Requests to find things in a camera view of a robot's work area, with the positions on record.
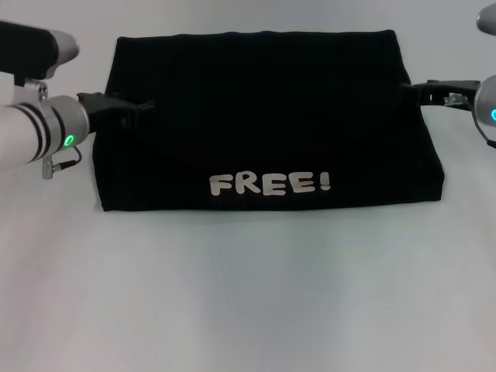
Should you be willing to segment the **black t-shirt with FREE print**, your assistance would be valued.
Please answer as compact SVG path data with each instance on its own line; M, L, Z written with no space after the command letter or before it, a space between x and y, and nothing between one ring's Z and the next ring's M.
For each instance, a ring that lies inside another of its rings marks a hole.
M92 151L105 211L437 202L445 174L394 31L117 40L106 93L143 104Z

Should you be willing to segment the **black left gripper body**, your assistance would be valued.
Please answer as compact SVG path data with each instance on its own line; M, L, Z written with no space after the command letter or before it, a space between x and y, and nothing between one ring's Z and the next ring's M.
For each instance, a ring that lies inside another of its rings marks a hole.
M128 102L101 92L78 93L77 99L88 114L90 131L98 131L104 124L123 117L130 107Z

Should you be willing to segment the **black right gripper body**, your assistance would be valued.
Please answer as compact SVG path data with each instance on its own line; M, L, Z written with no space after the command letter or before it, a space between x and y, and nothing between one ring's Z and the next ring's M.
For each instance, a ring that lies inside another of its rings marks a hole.
M462 94L467 98L465 105L451 106L455 109L472 109L477 89L480 87L479 81L437 81L428 80L420 84L424 89L424 105L445 106L444 98L450 93Z

